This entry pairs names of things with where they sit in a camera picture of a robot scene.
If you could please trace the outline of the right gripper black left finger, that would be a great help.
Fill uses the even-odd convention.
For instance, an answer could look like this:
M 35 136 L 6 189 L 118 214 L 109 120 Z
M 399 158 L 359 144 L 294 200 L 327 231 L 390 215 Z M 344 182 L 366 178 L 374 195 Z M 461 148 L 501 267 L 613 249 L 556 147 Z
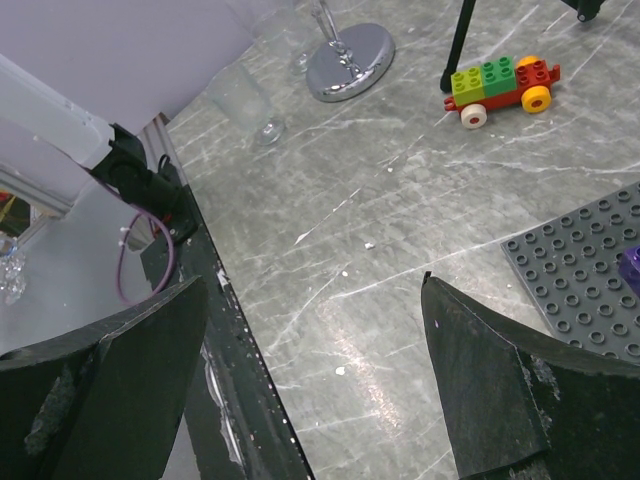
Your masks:
M 1 357 L 4 479 L 159 479 L 207 320 L 195 276 Z

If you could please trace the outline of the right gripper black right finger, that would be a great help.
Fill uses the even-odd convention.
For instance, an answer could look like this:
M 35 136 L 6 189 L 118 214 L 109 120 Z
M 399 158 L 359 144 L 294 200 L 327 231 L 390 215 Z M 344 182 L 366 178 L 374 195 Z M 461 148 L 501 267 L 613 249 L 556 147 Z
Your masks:
M 425 335 L 462 479 L 635 479 L 639 368 L 562 343 L 426 274 Z

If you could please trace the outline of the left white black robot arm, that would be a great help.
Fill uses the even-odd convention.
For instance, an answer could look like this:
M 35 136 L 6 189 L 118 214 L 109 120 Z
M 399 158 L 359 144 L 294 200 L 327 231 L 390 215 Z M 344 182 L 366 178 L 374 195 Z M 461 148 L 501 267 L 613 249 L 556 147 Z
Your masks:
M 6 57 L 1 58 L 1 118 L 115 188 L 124 202 L 160 219 L 177 217 L 181 187 L 148 168 L 138 137 L 92 115 Z

